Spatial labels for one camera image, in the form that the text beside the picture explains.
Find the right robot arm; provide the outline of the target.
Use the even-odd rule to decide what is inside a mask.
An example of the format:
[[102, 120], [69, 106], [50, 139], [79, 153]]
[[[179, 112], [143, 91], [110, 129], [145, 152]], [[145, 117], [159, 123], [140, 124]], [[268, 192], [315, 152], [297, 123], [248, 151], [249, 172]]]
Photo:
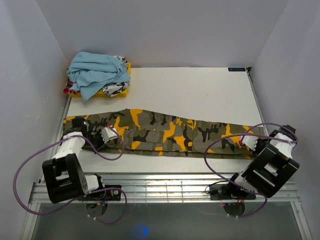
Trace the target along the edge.
[[300, 167], [292, 157], [297, 141], [295, 133], [295, 128], [284, 125], [271, 132], [271, 139], [242, 137], [240, 143], [249, 147], [256, 158], [244, 171], [232, 176], [232, 182], [225, 186], [225, 194], [230, 199], [248, 200], [256, 197], [246, 191], [258, 192], [267, 198], [275, 195]]

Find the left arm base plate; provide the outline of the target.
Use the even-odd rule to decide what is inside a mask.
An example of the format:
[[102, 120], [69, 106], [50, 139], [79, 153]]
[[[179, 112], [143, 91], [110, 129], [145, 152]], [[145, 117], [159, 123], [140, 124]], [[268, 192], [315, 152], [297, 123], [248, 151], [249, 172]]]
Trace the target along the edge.
[[99, 187], [98, 190], [102, 190], [108, 188], [109, 190], [99, 191], [96, 193], [91, 193], [87, 196], [79, 197], [79, 201], [119, 201], [121, 199], [121, 191], [119, 189], [122, 188], [121, 185], [105, 185], [103, 187]]

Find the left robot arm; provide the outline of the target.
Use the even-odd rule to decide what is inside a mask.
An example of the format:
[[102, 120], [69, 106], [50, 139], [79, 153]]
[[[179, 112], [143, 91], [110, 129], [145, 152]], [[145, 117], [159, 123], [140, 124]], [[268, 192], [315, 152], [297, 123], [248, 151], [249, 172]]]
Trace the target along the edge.
[[63, 136], [64, 142], [50, 160], [42, 163], [44, 180], [49, 199], [57, 204], [79, 196], [90, 194], [95, 200], [106, 195], [106, 187], [98, 174], [85, 175], [78, 160], [80, 151], [88, 145], [87, 138], [96, 150], [105, 145], [110, 137], [108, 128], [88, 130], [83, 118], [72, 120], [71, 128]]

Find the yellow camouflage trousers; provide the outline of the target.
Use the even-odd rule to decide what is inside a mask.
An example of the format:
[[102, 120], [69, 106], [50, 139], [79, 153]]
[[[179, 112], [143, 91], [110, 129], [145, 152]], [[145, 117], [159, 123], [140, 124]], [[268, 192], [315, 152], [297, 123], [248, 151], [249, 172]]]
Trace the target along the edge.
[[250, 159], [248, 147], [240, 146], [240, 134], [248, 132], [247, 125], [183, 118], [164, 113], [123, 109], [81, 116], [87, 132], [95, 135], [104, 127], [113, 126], [121, 136], [100, 146], [102, 153], [137, 154], [201, 158], [204, 153], [212, 159]]

